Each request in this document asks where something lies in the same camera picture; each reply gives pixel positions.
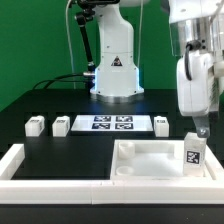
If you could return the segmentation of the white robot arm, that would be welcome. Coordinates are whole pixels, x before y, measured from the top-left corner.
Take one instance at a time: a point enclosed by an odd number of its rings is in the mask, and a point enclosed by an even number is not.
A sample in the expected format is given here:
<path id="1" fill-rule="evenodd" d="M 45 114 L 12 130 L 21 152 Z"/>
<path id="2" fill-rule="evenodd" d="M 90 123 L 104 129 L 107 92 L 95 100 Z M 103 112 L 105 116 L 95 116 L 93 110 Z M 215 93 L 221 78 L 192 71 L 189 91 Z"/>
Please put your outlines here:
<path id="1" fill-rule="evenodd" d="M 143 92 L 133 62 L 133 27 L 120 14 L 150 0 L 100 0 L 94 9 L 100 31 L 100 64 L 91 94 L 109 102 Z M 197 135 L 210 136 L 209 114 L 218 109 L 224 76 L 224 0 L 164 0 L 169 9 L 180 113 L 193 118 Z"/>

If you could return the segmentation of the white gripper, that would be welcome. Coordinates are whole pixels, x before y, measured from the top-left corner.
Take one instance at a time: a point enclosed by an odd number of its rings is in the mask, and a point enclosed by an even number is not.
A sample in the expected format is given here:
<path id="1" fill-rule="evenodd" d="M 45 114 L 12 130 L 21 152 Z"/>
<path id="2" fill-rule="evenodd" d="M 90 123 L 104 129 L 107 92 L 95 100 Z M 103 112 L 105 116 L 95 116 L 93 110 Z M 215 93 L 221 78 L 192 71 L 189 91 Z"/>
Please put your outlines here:
<path id="1" fill-rule="evenodd" d="M 179 110 L 182 116 L 194 117 L 199 138 L 209 138 L 210 123 L 205 115 L 217 111 L 219 107 L 219 87 L 214 75 L 214 57 L 210 53 L 191 52 L 189 70 L 191 81 L 186 77 L 184 58 L 181 58 L 176 69 Z"/>

